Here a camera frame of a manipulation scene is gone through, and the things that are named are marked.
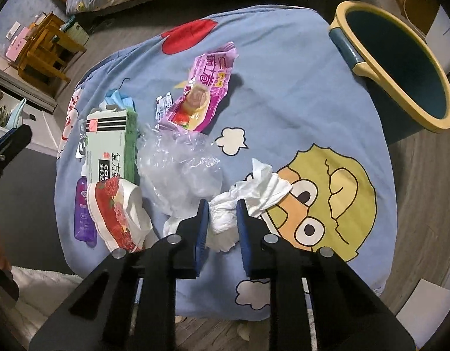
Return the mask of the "small white sachet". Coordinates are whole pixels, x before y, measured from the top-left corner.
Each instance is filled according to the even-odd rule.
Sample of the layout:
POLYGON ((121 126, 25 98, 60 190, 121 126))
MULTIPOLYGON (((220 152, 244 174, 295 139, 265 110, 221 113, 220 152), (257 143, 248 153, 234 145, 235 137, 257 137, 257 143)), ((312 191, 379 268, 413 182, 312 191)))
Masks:
POLYGON ((165 95, 158 96, 155 100, 155 117, 156 121, 160 122, 165 114, 173 105, 173 99, 170 92, 165 95))

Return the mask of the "white paper sheet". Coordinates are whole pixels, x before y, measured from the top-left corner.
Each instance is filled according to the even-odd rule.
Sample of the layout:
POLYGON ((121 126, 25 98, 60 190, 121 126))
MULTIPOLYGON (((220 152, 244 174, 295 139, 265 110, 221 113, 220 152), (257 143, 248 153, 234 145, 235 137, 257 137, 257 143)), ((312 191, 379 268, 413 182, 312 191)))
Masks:
POLYGON ((449 310, 450 290, 421 279, 396 318, 420 349, 442 324, 449 310))

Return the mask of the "white tissue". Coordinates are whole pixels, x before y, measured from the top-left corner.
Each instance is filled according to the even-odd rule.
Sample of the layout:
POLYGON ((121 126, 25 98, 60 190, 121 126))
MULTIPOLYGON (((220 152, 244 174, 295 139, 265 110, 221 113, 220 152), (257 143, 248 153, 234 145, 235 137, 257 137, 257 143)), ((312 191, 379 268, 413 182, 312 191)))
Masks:
POLYGON ((290 182, 282 179, 273 168, 257 159, 246 180, 236 182, 228 191, 209 203, 209 226, 206 246, 215 252, 228 252, 239 241, 237 203, 244 200, 248 214, 257 218, 280 203, 292 190, 290 182))

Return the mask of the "blue cartoon cloth cushion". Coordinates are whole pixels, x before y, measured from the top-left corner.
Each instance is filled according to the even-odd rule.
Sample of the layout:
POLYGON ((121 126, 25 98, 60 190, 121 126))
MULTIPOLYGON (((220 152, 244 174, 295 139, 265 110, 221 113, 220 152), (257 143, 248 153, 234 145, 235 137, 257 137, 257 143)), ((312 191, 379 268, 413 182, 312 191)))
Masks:
POLYGON ((154 100, 179 96, 197 56, 237 47, 229 91, 206 133, 223 170, 223 188, 250 178, 252 161, 292 184, 263 214, 269 229, 304 250, 332 248, 382 293, 392 268, 397 210, 392 165, 380 117, 328 35, 306 8, 255 6, 189 22, 116 51, 76 85, 57 160, 55 210, 69 268, 87 276, 108 254, 73 234, 80 124, 115 87, 132 97, 142 124, 154 100))

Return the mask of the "white green jar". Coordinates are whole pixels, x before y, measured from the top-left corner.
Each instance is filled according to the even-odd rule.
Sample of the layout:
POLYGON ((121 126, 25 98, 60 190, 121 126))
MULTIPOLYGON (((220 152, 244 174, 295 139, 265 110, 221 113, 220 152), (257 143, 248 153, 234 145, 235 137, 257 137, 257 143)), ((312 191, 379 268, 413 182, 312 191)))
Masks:
POLYGON ((69 20, 61 26, 61 31, 65 32, 72 40, 83 46, 85 46, 89 40, 89 34, 83 29, 75 16, 71 16, 69 20))

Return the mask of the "small wooden stool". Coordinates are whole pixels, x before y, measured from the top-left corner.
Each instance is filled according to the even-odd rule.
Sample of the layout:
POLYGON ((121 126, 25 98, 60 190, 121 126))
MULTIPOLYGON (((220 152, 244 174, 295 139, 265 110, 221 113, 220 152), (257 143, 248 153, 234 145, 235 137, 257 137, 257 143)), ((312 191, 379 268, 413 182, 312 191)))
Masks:
POLYGON ((33 23, 15 61, 18 76, 43 92, 50 93, 56 80, 69 84, 65 69, 86 48, 63 32, 63 21, 50 12, 33 23))

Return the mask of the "clear plastic wrap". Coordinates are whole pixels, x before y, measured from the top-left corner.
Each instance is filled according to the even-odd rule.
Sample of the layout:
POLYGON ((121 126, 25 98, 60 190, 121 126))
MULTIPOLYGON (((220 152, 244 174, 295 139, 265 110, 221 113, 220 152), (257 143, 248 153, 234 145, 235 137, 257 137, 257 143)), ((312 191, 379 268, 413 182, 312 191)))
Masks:
POLYGON ((172 218, 194 215, 200 200, 222 192, 223 170, 215 143, 200 132, 141 126, 136 167, 142 191, 172 218))

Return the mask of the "purple tube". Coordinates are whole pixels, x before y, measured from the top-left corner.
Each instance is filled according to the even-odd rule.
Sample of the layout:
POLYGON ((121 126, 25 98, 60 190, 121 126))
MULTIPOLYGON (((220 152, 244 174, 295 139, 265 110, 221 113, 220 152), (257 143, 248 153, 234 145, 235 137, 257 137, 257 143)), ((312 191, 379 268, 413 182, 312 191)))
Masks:
POLYGON ((94 248, 97 244, 97 232, 88 210, 87 189, 87 178, 83 176, 76 183, 74 238, 94 248))

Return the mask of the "teal and yellow trash bin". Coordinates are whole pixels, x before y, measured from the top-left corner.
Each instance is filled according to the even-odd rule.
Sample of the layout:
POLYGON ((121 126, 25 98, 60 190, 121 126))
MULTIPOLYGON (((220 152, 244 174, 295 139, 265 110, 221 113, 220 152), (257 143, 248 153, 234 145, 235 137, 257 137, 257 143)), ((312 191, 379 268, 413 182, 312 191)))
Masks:
POLYGON ((426 43, 386 10, 341 2, 329 37, 350 70, 365 79, 387 143, 423 129, 450 129, 450 84, 426 43))

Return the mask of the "pink snack wrapper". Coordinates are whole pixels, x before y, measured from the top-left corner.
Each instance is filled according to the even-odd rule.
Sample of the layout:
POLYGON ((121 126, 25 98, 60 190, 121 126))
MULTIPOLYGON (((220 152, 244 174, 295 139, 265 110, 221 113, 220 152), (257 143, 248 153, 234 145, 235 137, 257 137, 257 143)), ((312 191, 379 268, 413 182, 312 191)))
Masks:
POLYGON ((160 119, 159 126, 177 131, 203 131, 228 93, 237 57, 237 48, 232 41, 197 56, 182 95, 160 119))

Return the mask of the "wooden cabinet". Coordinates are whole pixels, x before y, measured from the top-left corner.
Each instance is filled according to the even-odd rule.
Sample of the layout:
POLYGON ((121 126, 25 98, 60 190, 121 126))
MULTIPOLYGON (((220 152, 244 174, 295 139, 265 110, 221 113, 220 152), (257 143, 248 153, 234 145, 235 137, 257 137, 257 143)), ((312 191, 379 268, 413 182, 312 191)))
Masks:
POLYGON ((439 0, 395 0, 401 15, 420 36, 425 37, 436 17, 443 13, 439 0))

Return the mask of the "red floral tissue pack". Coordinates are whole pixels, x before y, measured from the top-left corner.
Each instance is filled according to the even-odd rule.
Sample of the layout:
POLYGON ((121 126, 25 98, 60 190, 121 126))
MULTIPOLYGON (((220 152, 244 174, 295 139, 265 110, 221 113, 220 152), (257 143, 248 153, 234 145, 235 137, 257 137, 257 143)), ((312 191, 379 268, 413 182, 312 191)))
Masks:
POLYGON ((138 252, 158 241, 136 184, 122 178, 91 183, 87 203, 97 233, 110 252, 118 248, 138 252))

